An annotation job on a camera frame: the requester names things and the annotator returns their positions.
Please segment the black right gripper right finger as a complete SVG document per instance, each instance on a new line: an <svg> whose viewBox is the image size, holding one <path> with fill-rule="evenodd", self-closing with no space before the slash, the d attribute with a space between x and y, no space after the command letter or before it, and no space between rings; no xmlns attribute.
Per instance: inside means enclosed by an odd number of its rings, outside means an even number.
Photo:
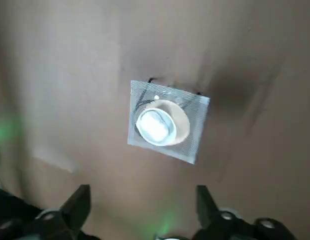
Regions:
<svg viewBox="0 0 310 240"><path fill-rule="evenodd" d="M293 233L273 218L257 218L252 224L233 212L221 210L205 185L196 187L196 211L201 229L193 240L295 240Z"/></svg>

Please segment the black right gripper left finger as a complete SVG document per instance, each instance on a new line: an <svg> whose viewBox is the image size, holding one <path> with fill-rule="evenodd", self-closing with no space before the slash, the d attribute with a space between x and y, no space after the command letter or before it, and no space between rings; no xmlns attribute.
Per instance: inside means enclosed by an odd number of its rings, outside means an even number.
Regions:
<svg viewBox="0 0 310 240"><path fill-rule="evenodd" d="M82 228L91 187L82 184L59 208L39 208L0 188L0 240L94 240Z"/></svg>

